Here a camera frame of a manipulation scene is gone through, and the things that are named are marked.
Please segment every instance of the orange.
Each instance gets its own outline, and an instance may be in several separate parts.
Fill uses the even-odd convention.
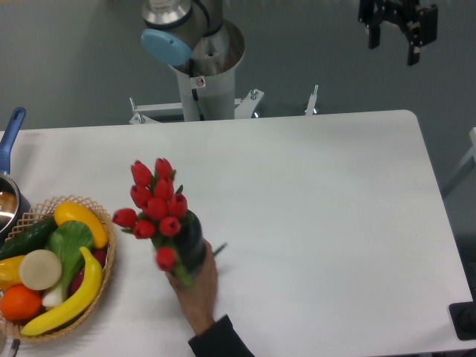
[[[41,308],[41,294],[24,285],[9,288],[0,301],[0,312],[10,321],[34,318]]]

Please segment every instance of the black device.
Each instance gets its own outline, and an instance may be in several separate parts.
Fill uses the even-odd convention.
[[[398,25],[408,43],[408,65],[419,61],[421,47],[437,39],[438,6],[422,7],[419,0],[360,0],[358,20],[369,30],[369,48],[380,44],[380,24]]]

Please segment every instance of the tulip bouquet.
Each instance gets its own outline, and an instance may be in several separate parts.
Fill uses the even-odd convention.
[[[140,161],[131,166],[131,171],[135,185],[130,194],[142,211],[137,214],[132,208],[122,208],[115,212],[112,221],[137,239],[151,239],[158,267],[172,272],[185,286],[192,286],[174,238],[196,217],[188,210],[187,199],[182,194],[183,186],[174,192],[176,170],[167,159],[158,158],[153,174]]]

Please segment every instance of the bok choy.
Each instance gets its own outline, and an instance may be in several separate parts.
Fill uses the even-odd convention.
[[[61,278],[43,295],[43,306],[47,309],[59,306],[68,298],[69,286],[77,272],[84,266],[80,247],[93,249],[92,232],[87,225],[77,221],[63,223],[50,235],[46,248],[61,260]]]

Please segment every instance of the dark vase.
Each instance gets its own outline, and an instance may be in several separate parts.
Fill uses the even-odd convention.
[[[195,277],[205,259],[205,241],[199,218],[191,210],[187,214],[193,216],[193,221],[183,226],[173,240],[185,268],[192,277]]]

